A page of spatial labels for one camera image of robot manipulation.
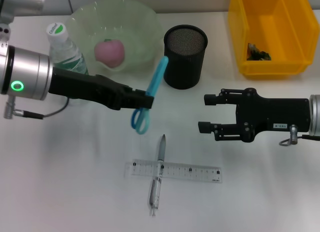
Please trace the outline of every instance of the mesh pen holder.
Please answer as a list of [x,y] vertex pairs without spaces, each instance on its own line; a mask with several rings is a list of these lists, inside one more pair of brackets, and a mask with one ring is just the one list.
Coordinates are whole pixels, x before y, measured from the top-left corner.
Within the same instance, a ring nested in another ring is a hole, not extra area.
[[169,29],[164,36],[164,55],[169,58],[165,82],[178,90],[194,87],[200,80],[207,45],[206,34],[195,26]]

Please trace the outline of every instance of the white table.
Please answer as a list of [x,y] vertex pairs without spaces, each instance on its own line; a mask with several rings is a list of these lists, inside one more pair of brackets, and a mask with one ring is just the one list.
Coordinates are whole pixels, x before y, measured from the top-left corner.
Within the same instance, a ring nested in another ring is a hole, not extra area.
[[[11,44],[48,53],[45,28],[67,16],[17,17]],[[314,64],[283,81],[250,81],[237,70],[227,13],[159,14],[163,30],[179,24],[205,31],[209,44],[200,82],[175,90],[163,82],[150,111],[150,128],[130,127],[131,109],[89,102],[43,121],[0,119],[0,231],[2,232],[318,232],[319,142],[280,147],[288,133],[264,132],[255,141],[216,142],[198,121],[234,123],[232,105],[205,106],[205,94],[254,87],[269,98],[320,94],[320,45]],[[150,74],[111,77],[146,89]],[[0,96],[4,108],[6,96]],[[17,108],[49,113],[63,98],[17,99]],[[125,163],[153,160],[162,134],[165,160],[222,167],[222,184],[163,179],[160,207],[149,216],[151,178],[124,178]]]

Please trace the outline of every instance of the scissors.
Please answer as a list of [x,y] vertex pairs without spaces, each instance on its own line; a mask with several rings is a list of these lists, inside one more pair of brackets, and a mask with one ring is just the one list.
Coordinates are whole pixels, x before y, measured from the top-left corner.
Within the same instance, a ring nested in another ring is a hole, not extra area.
[[[164,73],[166,71],[167,65],[168,65],[169,59],[167,56],[164,56],[156,70],[155,73],[152,77],[152,80],[149,84],[148,89],[146,90],[145,94],[147,96],[152,96],[155,97],[159,85],[164,77]],[[149,123],[150,123],[150,117],[149,117],[149,109],[147,108],[139,108],[134,110],[132,117],[131,117],[131,127],[139,134],[143,135],[144,133],[147,132],[149,128]]]

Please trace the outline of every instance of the ruler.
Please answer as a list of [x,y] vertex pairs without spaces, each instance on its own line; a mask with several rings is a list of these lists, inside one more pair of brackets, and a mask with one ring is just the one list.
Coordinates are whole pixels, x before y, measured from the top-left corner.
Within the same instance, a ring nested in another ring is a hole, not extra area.
[[157,168],[162,166],[163,178],[191,180],[209,183],[222,183],[222,171],[220,167],[191,165],[184,163],[163,162],[134,159],[131,165],[131,175],[157,176]]

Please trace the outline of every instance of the clear bowl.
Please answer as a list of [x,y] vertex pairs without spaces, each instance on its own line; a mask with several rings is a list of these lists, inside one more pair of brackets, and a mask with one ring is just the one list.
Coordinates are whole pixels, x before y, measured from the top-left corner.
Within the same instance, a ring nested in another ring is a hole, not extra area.
[[[157,14],[134,0],[101,0],[83,6],[66,22],[70,38],[84,55],[89,74],[135,71],[153,64],[164,36]],[[96,61],[94,48],[106,39],[122,41],[125,58],[110,68]]]

